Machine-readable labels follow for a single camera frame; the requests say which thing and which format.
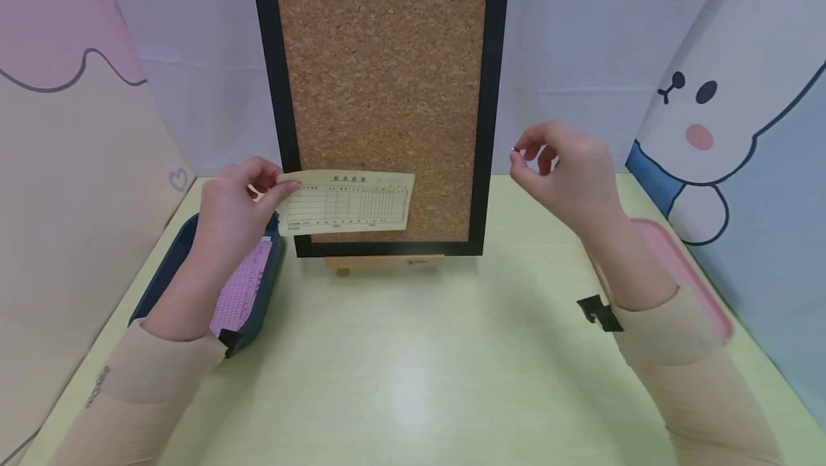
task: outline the paper form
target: paper form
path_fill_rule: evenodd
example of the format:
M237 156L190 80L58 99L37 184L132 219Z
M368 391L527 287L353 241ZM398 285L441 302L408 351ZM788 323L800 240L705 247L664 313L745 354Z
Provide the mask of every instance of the paper form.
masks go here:
M284 236L407 228L412 173L299 171L282 174L278 183L291 180L300 188L278 207Z

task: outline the table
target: table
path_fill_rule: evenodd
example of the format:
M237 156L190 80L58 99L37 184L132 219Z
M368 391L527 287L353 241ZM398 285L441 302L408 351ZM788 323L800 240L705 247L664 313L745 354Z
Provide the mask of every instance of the table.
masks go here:
M628 173L633 217L664 222ZM44 465L120 339L199 179L32 443ZM336 277L288 249L265 329L204 381L162 465L629 465L674 459L613 339L576 300L599 292L577 238L506 176L490 185L485 255L439 272ZM749 334L728 344L792 466L826 437Z

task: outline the pink cheek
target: pink cheek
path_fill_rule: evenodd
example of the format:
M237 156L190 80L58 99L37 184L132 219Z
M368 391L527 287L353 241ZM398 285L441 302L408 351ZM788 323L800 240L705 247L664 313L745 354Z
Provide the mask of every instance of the pink cheek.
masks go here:
M707 151L714 145L714 137L705 125L689 125L688 129L685 130L685 139L701 151Z

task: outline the black frame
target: black frame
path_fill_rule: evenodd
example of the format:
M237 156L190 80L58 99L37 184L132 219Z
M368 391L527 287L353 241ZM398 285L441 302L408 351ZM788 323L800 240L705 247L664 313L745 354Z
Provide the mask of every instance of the black frame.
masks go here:
M287 57L278 0L255 0L267 76L270 80L272 109L278 132L278 145L284 171L300 170L298 138L295 134L293 100L290 95ZM473 162L470 226L465 242L312 242L310 236L295 237L299 258L364 255L481 255L488 217L490 168L493 165L493 136L496 104L499 97L502 44L505 38L507 0L485 0L485 26L482 73L479 81L479 107L476 151Z

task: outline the hand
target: hand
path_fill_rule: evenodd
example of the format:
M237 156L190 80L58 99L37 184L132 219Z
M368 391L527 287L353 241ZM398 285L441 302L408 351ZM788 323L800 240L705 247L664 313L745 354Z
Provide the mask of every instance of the hand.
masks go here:
M527 164L537 156L539 173ZM580 238L627 220L608 145L570 125L545 122L526 130L511 151L511 177Z
M282 173L275 163L254 157L206 182L190 258L229 277L261 241L278 204L298 190L294 181L276 184ZM250 186L263 194L259 201Z

